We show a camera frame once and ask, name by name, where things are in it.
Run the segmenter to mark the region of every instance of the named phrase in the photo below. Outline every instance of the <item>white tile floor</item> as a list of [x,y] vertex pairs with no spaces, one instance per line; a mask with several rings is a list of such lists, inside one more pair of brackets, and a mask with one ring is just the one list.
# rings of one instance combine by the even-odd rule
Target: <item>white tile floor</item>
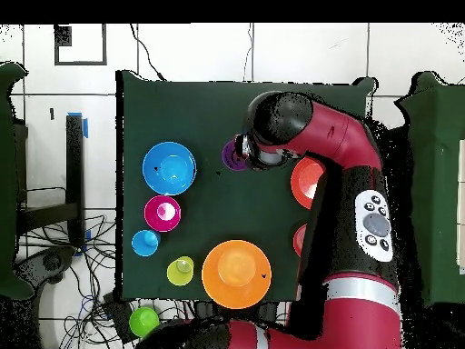
[[[99,25],[72,25],[73,45],[61,47],[61,60],[101,60],[102,39]],[[134,25],[146,44],[152,64],[171,81],[251,80],[252,58],[248,23],[193,25]],[[373,117],[389,128],[403,125],[404,119],[393,102],[404,96],[411,77],[418,71],[433,70],[448,82],[465,77],[464,24],[262,24],[254,25],[254,81],[351,83],[361,76],[373,76],[379,89],[372,99]],[[29,125],[28,188],[64,186],[64,120],[69,112],[88,118],[89,137],[85,138],[86,216],[106,215],[114,220],[115,132],[114,71],[133,70],[155,80],[147,53],[135,42],[129,25],[108,25],[107,65],[54,65],[52,25],[0,25],[0,62],[21,63],[28,71],[12,93],[18,118]],[[50,116],[54,109],[54,120]],[[30,205],[63,202],[63,191],[29,193]],[[97,219],[89,220],[88,227]],[[51,236],[60,236],[50,232]],[[114,229],[102,237],[114,243]],[[28,237],[29,244],[42,241]],[[114,250],[113,245],[100,246]],[[40,250],[28,246],[29,254]],[[25,257],[21,248],[18,259]],[[96,257],[96,251],[89,252]],[[112,261],[104,263],[112,266]],[[82,256],[74,258],[73,268],[80,278],[81,291],[90,294],[89,271]],[[102,294],[114,288],[114,270],[96,270]],[[58,285],[47,285],[40,307],[40,326],[45,349],[58,349],[65,336],[66,316],[77,316],[82,297],[76,278],[68,270]],[[162,311],[172,301],[155,301]],[[281,304],[278,314],[284,314]],[[175,310],[163,314],[170,318]],[[66,323],[66,328],[73,326]],[[105,332],[108,337],[114,330]],[[111,343],[122,349],[121,343]],[[84,349],[106,349],[86,344]]]

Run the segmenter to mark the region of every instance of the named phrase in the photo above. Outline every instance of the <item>robot control buttons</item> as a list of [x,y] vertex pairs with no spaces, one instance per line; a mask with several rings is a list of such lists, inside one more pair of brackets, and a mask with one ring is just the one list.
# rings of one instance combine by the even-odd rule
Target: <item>robot control buttons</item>
[[365,241],[367,242],[367,244],[370,244],[372,246],[375,246],[377,244],[376,238],[372,235],[367,235],[365,237]]
[[389,244],[386,240],[380,240],[380,247],[382,247],[386,252],[389,250]]
[[365,204],[365,210],[368,210],[369,212],[372,212],[374,210],[374,204],[367,202]]
[[371,258],[392,260],[391,223],[388,204],[375,190],[365,190],[355,198],[357,244]]
[[366,215],[365,218],[363,218],[363,226],[365,226],[365,229],[367,229],[370,233],[379,237],[385,237],[389,234],[391,229],[389,221],[378,213]]

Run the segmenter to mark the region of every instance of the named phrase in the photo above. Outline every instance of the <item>orange bowl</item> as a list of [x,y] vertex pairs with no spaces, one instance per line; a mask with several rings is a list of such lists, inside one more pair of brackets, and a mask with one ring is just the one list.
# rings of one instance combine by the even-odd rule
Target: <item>orange bowl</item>
[[310,209],[316,185],[324,172],[324,166],[316,159],[305,157],[294,167],[291,175],[292,194],[299,204]]
[[264,252],[246,241],[216,245],[202,268],[205,292],[219,305],[243,309],[257,304],[268,292],[272,268]]

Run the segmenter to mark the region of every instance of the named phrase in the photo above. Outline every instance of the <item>purple cup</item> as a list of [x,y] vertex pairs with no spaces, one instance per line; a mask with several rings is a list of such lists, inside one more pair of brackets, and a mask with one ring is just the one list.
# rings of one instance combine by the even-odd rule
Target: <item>purple cup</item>
[[233,171],[242,171],[247,168],[245,159],[238,156],[235,152],[234,141],[228,142],[223,148],[223,163],[224,165]]

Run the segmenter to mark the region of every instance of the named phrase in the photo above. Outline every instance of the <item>bowl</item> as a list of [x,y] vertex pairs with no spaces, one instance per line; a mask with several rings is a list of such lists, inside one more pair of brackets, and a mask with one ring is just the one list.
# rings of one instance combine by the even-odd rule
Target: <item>bowl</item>
[[176,142],[152,147],[143,159],[143,178],[156,193],[178,195],[193,183],[196,174],[192,153]]

